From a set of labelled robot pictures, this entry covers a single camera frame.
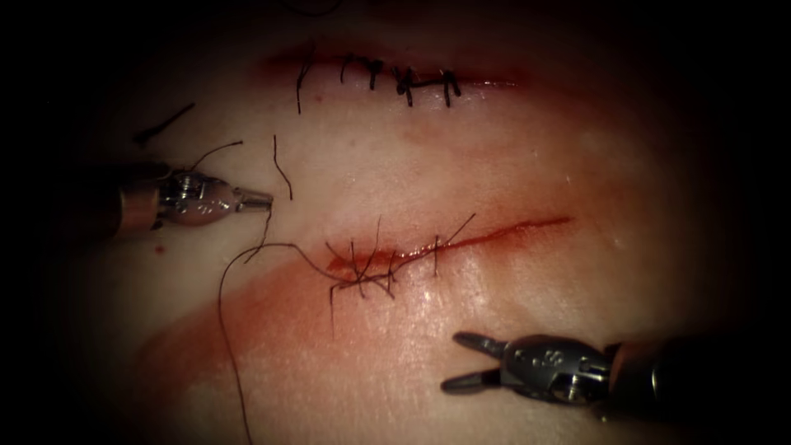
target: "forceps jaw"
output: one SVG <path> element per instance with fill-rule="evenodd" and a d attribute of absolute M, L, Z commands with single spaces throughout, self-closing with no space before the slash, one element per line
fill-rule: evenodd
<path fill-rule="evenodd" d="M 448 394 L 475 394 L 486 389 L 498 388 L 500 387 L 500 368 L 449 378 L 439 387 Z"/>
<path fill-rule="evenodd" d="M 577 340 L 528 335 L 510 342 L 459 332 L 453 339 L 500 361 L 500 367 L 453 377 L 440 385 L 448 394 L 507 387 L 533 399 L 587 405 L 606 397 L 610 359 Z"/>
<path fill-rule="evenodd" d="M 233 189 L 234 210 L 238 213 L 268 212 L 274 197 L 271 194 L 236 187 Z"/>

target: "dark background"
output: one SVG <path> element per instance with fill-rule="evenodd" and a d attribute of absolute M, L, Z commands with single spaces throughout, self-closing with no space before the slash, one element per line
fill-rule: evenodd
<path fill-rule="evenodd" d="M 684 96 L 700 107 L 700 114 L 719 131 L 713 166 L 728 175 L 725 186 L 732 190 L 733 206 L 743 218 L 744 232 L 750 247 L 745 251 L 747 263 L 755 277 L 756 317 L 746 320 L 745 332 L 751 337 L 768 335 L 765 309 L 779 305 L 789 292 L 776 288 L 774 278 L 775 252 L 779 251 L 777 236 L 769 229 L 769 209 L 787 205 L 789 199 L 775 198 L 782 187 L 772 185 L 771 167 L 782 159 L 785 141 L 772 140 L 770 121 L 775 116 L 779 84 L 770 80 L 775 60 L 774 40 L 768 34 L 771 17 L 779 14 L 757 5 L 721 2 L 716 6 L 693 2 L 557 2 L 537 4 L 536 10 L 550 16 L 561 16 L 601 36 L 614 46 L 625 48 L 636 63 L 647 66 L 646 72 L 657 78 L 674 78 L 662 94 Z M 39 173 L 63 173 L 72 147 L 80 135 L 90 128 L 96 105 L 106 92 L 131 70 L 144 63 L 163 42 L 189 29 L 200 28 L 207 18 L 225 14 L 231 5 L 223 2 L 222 10 L 209 2 L 112 2 L 103 7 L 70 3 L 44 5 L 31 21 L 30 52 L 35 61 L 32 68 L 33 93 L 24 102 L 32 103 L 35 127 L 35 159 L 30 159 Z M 45 131 L 40 130 L 40 123 Z M 53 193 L 51 184 L 31 183 L 27 192 L 33 195 Z M 87 382 L 72 377 L 64 367 L 64 359 L 56 341 L 66 335 L 53 323 L 49 311 L 53 300 L 68 300 L 69 289 L 46 288 L 37 274 L 39 262 L 50 261 L 47 246 L 38 246 L 32 237 L 33 256 L 28 269 L 32 307 L 25 308 L 30 317 L 24 326 L 11 322 L 10 342 L 23 339 L 19 363 L 7 359 L 7 366 L 18 369 L 19 402 L 12 405 L 20 421 L 12 429 L 36 442 L 76 439 L 82 442 L 138 443 L 129 425 L 117 424 L 98 408 L 101 395 L 85 391 Z M 772 241 L 776 247 L 770 248 Z M 734 374 L 733 386 L 723 392 L 738 391 L 734 409 L 744 413 L 745 429 L 765 420 L 760 414 L 766 394 L 775 390 L 761 383 L 772 375 L 766 363 L 764 347 L 774 347 L 778 340 L 763 341 L 760 348 L 734 350 L 732 357 L 713 364 L 713 372 Z M 761 370 L 759 378 L 745 372 L 744 365 Z"/>

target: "skin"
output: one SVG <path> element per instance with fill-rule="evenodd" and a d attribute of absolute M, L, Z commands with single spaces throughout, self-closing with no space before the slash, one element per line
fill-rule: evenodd
<path fill-rule="evenodd" d="M 711 128 L 694 110 L 682 112 L 685 102 L 652 92 L 671 83 L 624 62 L 627 49 L 562 21 L 491 7 L 490 22 L 474 6 L 440 6 L 401 16 L 388 13 L 389 4 L 348 2 L 349 14 L 320 20 L 272 6 L 240 14 L 233 26 L 201 22 L 114 88 L 75 158 L 184 166 L 243 140 L 201 171 L 273 194 L 268 241 L 296 243 L 319 266 L 333 259 L 325 241 L 347 258 L 351 240 L 361 258 L 370 255 L 379 218 L 378 247 L 387 252 L 447 239 L 472 213 L 459 239 L 522 221 L 571 219 L 442 252 L 436 274 L 433 258 L 415 262 L 397 276 L 395 299 L 370 284 L 366 298 L 356 288 L 339 290 L 334 324 L 333 282 L 295 252 L 265 249 L 235 265 L 223 320 L 254 443 L 685 438 L 663 425 L 601 424 L 586 410 L 509 391 L 439 391 L 445 378 L 496 366 L 453 344 L 459 330 L 501 340 L 563 335 L 602 349 L 730 326 L 749 309 L 735 297 L 744 275 L 728 273 L 741 270 L 738 208 L 722 205 L 727 187 L 710 186 L 725 182 L 709 161 Z M 266 25 L 273 17 L 280 26 Z M 414 25 L 406 36 L 396 26 L 404 22 Z M 494 36 L 486 32 L 493 23 L 500 24 Z M 456 36 L 459 26 L 469 35 Z M 369 91 L 365 72 L 347 70 L 340 85 L 339 63 L 325 63 L 306 77 L 298 115 L 299 64 L 265 61 L 308 36 L 329 36 L 320 48 L 331 40 L 326 46 L 352 51 L 354 42 L 366 49 L 399 42 L 397 49 L 419 48 L 426 64 L 456 66 L 494 57 L 460 55 L 475 42 L 507 41 L 497 58 L 519 62 L 500 71 L 491 68 L 496 62 L 482 63 L 491 70 L 480 77 L 518 82 L 462 84 L 450 109 L 439 88 L 416 90 L 408 108 L 386 73 Z M 401 62 L 403 54 L 393 58 Z M 129 137 L 190 102 L 195 108 L 144 150 Z M 271 161 L 273 134 L 293 201 Z M 110 417 L 124 431 L 152 443 L 246 442 L 217 290 L 230 259 L 260 242 L 263 227 L 263 215 L 235 215 L 71 258 L 81 298 L 64 328 L 76 341 L 64 348 L 86 351 L 74 372 L 91 382 L 87 394 L 114 407 Z"/>

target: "stitch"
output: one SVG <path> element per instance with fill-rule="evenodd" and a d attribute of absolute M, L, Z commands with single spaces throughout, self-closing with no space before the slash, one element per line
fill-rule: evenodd
<path fill-rule="evenodd" d="M 368 83 L 368 86 L 373 91 L 374 87 L 376 86 L 377 82 L 377 75 L 381 73 L 382 69 L 384 68 L 385 64 L 381 60 L 370 60 L 367 57 L 355 56 L 354 53 L 348 53 L 345 56 L 335 56 L 337 59 L 343 59 L 343 63 L 340 66 L 340 82 L 344 82 L 344 73 L 346 71 L 346 67 L 352 63 L 357 62 L 362 64 L 370 73 L 371 73 L 371 80 Z"/>
<path fill-rule="evenodd" d="M 297 76 L 297 114 L 302 114 L 302 105 L 299 101 L 299 89 L 302 88 L 302 81 L 305 80 L 305 76 L 307 75 L 308 70 L 311 69 L 313 66 L 313 54 L 316 52 L 316 45 L 311 45 L 311 51 L 305 57 L 305 61 L 302 62 L 302 67 L 299 68 L 299 76 Z"/>

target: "blood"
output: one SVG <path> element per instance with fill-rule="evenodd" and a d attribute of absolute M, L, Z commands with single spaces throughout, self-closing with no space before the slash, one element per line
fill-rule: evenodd
<path fill-rule="evenodd" d="M 456 249 L 460 249 L 462 247 L 467 246 L 474 246 L 476 244 L 480 244 L 483 242 L 494 241 L 499 238 L 505 237 L 511 234 L 517 233 L 524 233 L 535 231 L 536 229 L 541 229 L 544 227 L 550 226 L 559 226 L 565 223 L 570 223 L 572 221 L 571 217 L 563 216 L 558 218 L 540 220 L 540 221 L 522 221 L 518 222 L 509 227 L 504 227 L 493 232 L 487 233 L 480 237 L 472 237 L 467 238 L 458 242 L 453 242 L 451 244 L 442 245 L 440 244 L 439 247 L 436 248 L 437 251 L 454 251 Z M 392 265 L 393 267 L 398 267 L 399 265 L 405 263 L 408 260 L 411 260 L 418 256 L 426 256 L 427 253 L 434 250 L 434 243 L 427 244 L 421 246 L 419 249 L 411 251 L 411 252 L 396 252 L 395 253 L 395 260 L 393 260 Z M 366 263 L 368 262 L 368 257 L 370 255 L 358 255 L 354 262 L 357 263 L 357 267 L 362 269 L 365 267 Z M 371 267 L 382 267 L 387 268 L 388 265 L 391 264 L 391 258 L 393 258 L 393 250 L 387 249 L 380 249 L 376 252 L 373 252 L 373 257 L 371 258 Z M 326 270 L 328 272 L 344 272 L 349 270 L 349 266 L 351 265 L 349 259 L 335 257 L 333 260 L 327 265 Z"/>

